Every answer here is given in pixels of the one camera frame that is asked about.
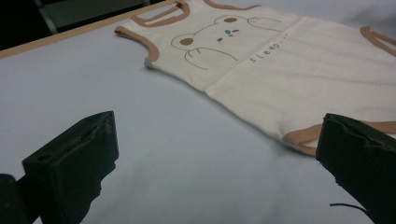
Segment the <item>cream baby vest brown trim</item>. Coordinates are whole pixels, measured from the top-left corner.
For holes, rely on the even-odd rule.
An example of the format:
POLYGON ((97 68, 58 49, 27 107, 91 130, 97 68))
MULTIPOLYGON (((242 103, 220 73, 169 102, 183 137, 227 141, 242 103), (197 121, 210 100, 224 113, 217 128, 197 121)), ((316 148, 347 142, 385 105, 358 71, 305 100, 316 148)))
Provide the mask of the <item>cream baby vest brown trim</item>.
POLYGON ((212 0, 175 0, 115 30, 148 49, 145 64, 181 79, 237 117, 314 155, 327 113, 396 137, 396 39, 212 0))

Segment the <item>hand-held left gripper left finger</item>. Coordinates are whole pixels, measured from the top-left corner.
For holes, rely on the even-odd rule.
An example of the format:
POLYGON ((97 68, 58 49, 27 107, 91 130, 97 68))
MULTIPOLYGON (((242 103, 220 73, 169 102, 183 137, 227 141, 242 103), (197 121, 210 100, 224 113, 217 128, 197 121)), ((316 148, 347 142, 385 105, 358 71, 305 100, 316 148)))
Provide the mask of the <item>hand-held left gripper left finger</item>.
POLYGON ((89 116, 22 161, 30 209, 43 224, 79 224, 119 157, 112 111, 89 116))

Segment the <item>grey metal stand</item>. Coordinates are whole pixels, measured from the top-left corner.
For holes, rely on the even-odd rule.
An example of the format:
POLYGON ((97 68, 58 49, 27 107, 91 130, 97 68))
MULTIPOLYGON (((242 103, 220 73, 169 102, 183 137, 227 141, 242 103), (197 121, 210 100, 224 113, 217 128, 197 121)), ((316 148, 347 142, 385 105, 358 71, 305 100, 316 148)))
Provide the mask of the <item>grey metal stand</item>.
POLYGON ((50 18, 49 11, 47 10, 47 6, 57 2, 58 0, 34 0, 35 5, 43 18, 44 22, 47 24, 50 32, 53 35, 58 34, 58 29, 56 28, 53 20, 50 18))

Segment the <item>light blue table mat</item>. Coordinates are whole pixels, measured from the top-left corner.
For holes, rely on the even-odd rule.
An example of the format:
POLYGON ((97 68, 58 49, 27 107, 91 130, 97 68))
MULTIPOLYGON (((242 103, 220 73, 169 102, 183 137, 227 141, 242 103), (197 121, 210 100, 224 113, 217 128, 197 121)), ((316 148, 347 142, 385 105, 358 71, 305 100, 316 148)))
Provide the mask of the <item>light blue table mat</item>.
POLYGON ((113 111, 120 156, 83 224, 372 224, 315 159, 144 65, 117 23, 0 59, 0 173, 113 111))

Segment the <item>thin black thread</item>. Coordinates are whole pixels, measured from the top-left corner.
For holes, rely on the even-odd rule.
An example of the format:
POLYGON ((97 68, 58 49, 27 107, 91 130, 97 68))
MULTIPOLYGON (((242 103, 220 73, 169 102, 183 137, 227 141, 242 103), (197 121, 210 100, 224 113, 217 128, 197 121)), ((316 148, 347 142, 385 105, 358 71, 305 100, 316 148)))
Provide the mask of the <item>thin black thread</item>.
POLYGON ((344 207, 349 207, 349 208, 353 208, 353 209, 357 209, 361 212, 363 212, 363 214, 368 215, 368 211, 365 210, 362 207, 359 207, 357 205, 353 205, 353 204, 348 204, 348 203, 330 203, 329 206, 334 207, 334 206, 344 206, 344 207))

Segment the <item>wooden table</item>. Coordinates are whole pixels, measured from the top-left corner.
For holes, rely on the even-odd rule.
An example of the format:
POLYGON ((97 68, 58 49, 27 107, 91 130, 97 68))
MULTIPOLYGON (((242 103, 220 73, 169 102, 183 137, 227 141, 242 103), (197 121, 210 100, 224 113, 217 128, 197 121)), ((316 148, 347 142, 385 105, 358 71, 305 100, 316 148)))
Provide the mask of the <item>wooden table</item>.
POLYGON ((136 9, 136 10, 132 10, 132 11, 128 11, 126 13, 123 13, 123 14, 105 19, 105 20, 96 21, 96 22, 78 27, 76 29, 72 29, 69 31, 65 31, 65 32, 56 34, 56 35, 51 35, 51 36, 48 36, 45 38, 41 38, 41 39, 29 42, 29 43, 19 45, 17 47, 0 50, 0 59, 5 59, 7 57, 11 57, 11 56, 23 53, 25 51, 37 49, 37 48, 40 48, 43 46, 47 46, 49 44, 60 42, 62 40, 65 40, 67 38, 70 38, 70 37, 73 37, 76 35, 88 33, 90 31, 102 28, 104 26, 108 26, 110 24, 113 24, 113 23, 116 23, 119 21, 124 21, 124 20, 130 19, 134 15, 140 15, 140 14, 147 13, 151 10, 154 10, 154 9, 157 9, 160 7, 165 7, 165 6, 174 4, 175 2, 176 2, 176 0, 164 0, 157 4, 149 5, 149 6, 142 7, 142 8, 136 9))

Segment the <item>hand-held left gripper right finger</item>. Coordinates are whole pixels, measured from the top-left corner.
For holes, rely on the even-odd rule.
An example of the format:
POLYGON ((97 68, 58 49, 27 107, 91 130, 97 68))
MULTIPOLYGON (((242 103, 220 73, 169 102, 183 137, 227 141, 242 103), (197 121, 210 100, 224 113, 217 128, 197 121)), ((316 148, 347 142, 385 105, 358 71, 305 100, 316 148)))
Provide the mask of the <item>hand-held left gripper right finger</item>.
POLYGON ((374 224, 396 224, 396 121, 363 122, 328 113, 316 159, 374 224))

